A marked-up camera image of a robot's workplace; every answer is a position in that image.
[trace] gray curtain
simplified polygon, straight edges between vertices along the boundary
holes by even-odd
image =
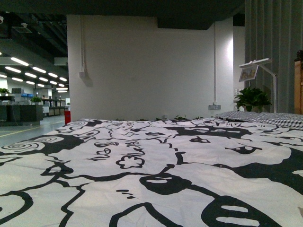
[[[245,62],[273,60],[265,66],[278,74],[278,113],[294,112],[294,59],[302,48],[303,0],[245,1]],[[251,85],[273,98],[273,79],[266,71],[260,70]]]

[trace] potted plant on desk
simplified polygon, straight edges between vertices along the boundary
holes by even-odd
[[[263,106],[271,105],[267,93],[263,92],[260,88],[244,88],[240,91],[240,94],[236,95],[237,108],[243,106],[244,110],[251,112],[253,107],[257,107],[255,112],[261,112]]]
[[[9,94],[9,90],[7,90],[6,88],[0,88],[0,93],[1,96],[5,96],[6,94]]]
[[[35,105],[39,105],[39,103],[42,101],[42,99],[37,96],[34,96],[30,99],[30,101],[35,103]]]

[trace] floor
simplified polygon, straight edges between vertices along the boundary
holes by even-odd
[[[64,125],[64,115],[45,117],[40,125],[1,126],[0,147],[41,136]]]

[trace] ceiling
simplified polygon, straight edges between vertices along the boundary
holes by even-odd
[[[34,4],[32,0],[1,0],[0,71],[23,80],[29,79],[24,72],[30,72],[68,86],[68,81],[59,80],[68,79],[68,14],[156,17],[159,28],[207,30],[213,22],[232,16],[234,23],[244,24],[244,5],[245,0],[39,0]],[[5,69],[13,63],[11,56],[32,65],[14,65],[22,73],[11,72]],[[37,72],[33,66],[59,77]],[[39,79],[30,81],[49,85]]]

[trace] wall socket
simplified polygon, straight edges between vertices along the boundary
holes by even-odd
[[[221,105],[209,105],[209,110],[221,110]]]

